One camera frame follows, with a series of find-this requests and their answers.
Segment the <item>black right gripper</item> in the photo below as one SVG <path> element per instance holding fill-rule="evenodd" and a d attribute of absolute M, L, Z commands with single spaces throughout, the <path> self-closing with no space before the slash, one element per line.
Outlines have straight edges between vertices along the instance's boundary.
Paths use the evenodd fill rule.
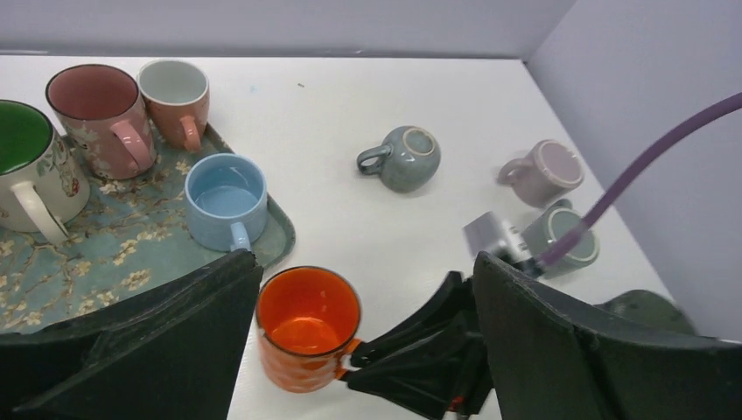
<path fill-rule="evenodd" d="M 646 326 L 675 333 L 696 334 L 696 328 L 681 308 L 650 290 L 629 290 L 597 304 L 597 307 Z"/>

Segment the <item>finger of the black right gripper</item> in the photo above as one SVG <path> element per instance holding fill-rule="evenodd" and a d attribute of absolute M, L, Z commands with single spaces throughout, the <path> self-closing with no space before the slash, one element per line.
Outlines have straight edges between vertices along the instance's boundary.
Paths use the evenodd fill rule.
<path fill-rule="evenodd" d="M 471 282 L 447 273 L 433 296 L 382 336 L 360 343 L 341 379 L 426 419 L 480 413 L 493 381 Z"/>

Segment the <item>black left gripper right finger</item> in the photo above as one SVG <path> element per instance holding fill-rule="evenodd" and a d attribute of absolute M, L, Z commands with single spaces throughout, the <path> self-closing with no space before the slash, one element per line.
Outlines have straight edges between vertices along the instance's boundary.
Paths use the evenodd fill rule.
<path fill-rule="evenodd" d="M 480 253 L 472 274 L 506 419 L 738 419 L 741 347 L 635 323 Z"/>

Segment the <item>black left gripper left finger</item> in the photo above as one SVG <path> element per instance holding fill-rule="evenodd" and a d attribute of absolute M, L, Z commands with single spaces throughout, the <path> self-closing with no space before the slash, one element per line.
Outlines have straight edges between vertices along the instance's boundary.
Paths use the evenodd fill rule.
<path fill-rule="evenodd" d="M 226 418 L 262 277 L 239 249 L 89 314 L 3 334 L 2 418 Z"/>

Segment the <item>orange mug black handle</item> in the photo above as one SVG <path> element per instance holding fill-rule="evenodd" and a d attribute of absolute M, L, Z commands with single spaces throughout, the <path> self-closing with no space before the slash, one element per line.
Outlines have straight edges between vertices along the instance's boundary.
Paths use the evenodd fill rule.
<path fill-rule="evenodd" d="M 361 301 L 339 274 L 298 266 L 275 274 L 255 307 L 263 371 L 280 389 L 310 393 L 341 379 L 361 343 Z"/>

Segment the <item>lilac ribbed mug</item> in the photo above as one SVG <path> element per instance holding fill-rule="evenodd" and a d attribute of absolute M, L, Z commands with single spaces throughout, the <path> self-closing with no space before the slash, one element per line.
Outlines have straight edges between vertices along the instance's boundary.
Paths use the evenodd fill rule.
<path fill-rule="evenodd" d="M 578 188 L 584 178 L 585 171 L 573 150 L 555 140 L 542 140 L 525 157 L 505 163 L 496 180 L 510 186 L 525 204 L 546 207 Z"/>

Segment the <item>light blue ribbed mug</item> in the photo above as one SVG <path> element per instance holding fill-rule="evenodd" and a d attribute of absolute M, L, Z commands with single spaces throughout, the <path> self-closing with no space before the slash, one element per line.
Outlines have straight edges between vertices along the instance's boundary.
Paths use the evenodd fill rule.
<path fill-rule="evenodd" d="M 268 220 L 268 191 L 263 171 L 234 153 L 203 157 L 184 183 L 185 220 L 201 246 L 231 252 L 252 249 Z"/>

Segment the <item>grey-blue round mug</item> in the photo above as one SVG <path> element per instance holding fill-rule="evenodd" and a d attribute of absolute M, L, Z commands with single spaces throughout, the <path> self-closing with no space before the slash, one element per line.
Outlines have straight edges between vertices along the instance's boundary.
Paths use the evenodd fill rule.
<path fill-rule="evenodd" d="M 390 131 L 381 145 L 364 150 L 356 158 L 362 175 L 378 175 L 396 193 L 412 193 L 432 179 L 441 161 L 437 139 L 426 129 L 400 126 Z"/>

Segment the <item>cream floral mug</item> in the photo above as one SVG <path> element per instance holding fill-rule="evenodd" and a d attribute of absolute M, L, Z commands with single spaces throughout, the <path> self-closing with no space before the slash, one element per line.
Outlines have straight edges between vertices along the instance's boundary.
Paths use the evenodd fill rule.
<path fill-rule="evenodd" d="M 88 178 L 49 118 L 1 101 L 1 227 L 68 239 L 65 224 L 88 203 Z"/>

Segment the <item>speckled dark pink mug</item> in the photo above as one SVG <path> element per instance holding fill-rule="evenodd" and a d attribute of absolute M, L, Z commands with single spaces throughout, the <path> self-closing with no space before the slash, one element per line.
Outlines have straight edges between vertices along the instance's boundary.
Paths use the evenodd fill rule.
<path fill-rule="evenodd" d="M 136 81 L 103 64 L 71 66 L 46 84 L 45 98 L 90 171 L 101 179 L 132 179 L 157 158 Z"/>

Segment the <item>salmon dotted mug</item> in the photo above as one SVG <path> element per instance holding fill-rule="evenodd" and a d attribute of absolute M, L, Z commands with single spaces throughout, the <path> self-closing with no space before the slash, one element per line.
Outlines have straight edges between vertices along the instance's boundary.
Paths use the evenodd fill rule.
<path fill-rule="evenodd" d="M 150 119 L 172 147 L 201 150 L 210 108 L 207 75 L 179 59 L 157 59 L 136 77 Z"/>

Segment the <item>blue floral blossom tray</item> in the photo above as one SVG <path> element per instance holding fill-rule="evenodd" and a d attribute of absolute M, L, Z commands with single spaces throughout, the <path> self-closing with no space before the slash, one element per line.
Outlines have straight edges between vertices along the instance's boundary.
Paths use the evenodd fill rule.
<path fill-rule="evenodd" d="M 1 233 L 1 330 L 33 333 L 182 277 L 221 253 L 186 226 L 186 174 L 198 156 L 156 141 L 145 175 L 90 178 L 90 197 L 67 225 L 69 239 Z"/>

